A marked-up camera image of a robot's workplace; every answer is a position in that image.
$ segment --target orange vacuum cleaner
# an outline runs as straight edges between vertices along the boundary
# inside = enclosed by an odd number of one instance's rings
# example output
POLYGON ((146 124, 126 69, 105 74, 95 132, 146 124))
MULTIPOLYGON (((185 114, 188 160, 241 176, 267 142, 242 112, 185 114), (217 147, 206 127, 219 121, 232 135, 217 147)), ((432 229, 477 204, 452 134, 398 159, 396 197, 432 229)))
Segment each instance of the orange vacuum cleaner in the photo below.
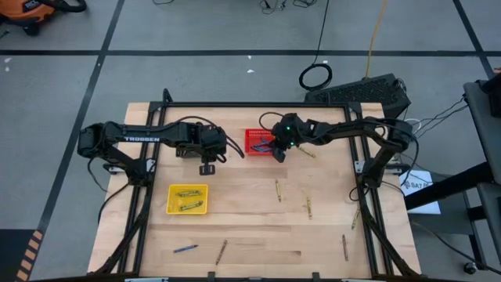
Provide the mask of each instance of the orange vacuum cleaner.
POLYGON ((0 0, 0 23, 14 24, 30 36, 40 32, 40 24, 49 20, 55 11, 81 13, 87 9, 85 0, 70 5, 64 0, 0 0))

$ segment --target yellow tray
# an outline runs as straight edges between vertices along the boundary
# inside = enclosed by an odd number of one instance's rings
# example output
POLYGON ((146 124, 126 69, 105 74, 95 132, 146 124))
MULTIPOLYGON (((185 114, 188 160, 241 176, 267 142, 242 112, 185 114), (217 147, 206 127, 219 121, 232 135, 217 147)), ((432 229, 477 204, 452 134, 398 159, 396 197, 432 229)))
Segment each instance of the yellow tray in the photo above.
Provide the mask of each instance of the yellow tray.
POLYGON ((166 212, 169 215, 204 215, 207 213, 209 186, 207 184, 172 184, 169 186, 166 212), (179 193, 199 191, 200 195, 180 197, 179 193), (187 208, 191 204, 200 203, 195 208, 187 208))

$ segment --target yellow basket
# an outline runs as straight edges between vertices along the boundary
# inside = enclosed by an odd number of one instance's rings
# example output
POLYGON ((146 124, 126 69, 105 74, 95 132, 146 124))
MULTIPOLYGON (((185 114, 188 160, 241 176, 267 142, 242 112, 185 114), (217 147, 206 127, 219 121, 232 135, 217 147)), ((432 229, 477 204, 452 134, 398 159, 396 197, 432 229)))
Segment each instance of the yellow basket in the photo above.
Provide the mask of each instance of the yellow basket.
POLYGON ((204 215, 207 213, 208 194, 207 184, 172 184, 166 212, 169 215, 204 215))

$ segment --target table leg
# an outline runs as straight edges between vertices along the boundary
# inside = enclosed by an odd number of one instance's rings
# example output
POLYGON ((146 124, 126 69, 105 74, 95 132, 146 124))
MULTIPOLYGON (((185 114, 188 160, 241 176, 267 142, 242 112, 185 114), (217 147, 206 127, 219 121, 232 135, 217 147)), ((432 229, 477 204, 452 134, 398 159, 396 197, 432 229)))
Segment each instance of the table leg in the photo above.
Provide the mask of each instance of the table leg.
POLYGON ((493 179, 488 162, 484 162, 404 197, 405 206, 407 210, 411 210, 455 193, 469 190, 479 183, 491 182, 493 179))

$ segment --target marker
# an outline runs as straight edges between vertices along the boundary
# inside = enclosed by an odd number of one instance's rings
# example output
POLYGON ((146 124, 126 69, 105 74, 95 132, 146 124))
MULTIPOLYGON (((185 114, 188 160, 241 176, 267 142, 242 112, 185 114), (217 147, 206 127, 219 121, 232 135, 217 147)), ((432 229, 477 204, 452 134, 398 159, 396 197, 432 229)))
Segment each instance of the marker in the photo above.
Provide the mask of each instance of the marker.
POLYGON ((174 250, 174 253, 177 253, 177 252, 180 252, 180 251, 191 250, 191 249, 196 248, 196 247, 198 247, 198 245, 193 245, 193 246, 188 246, 188 247, 184 247, 184 248, 179 248, 177 250, 174 250))

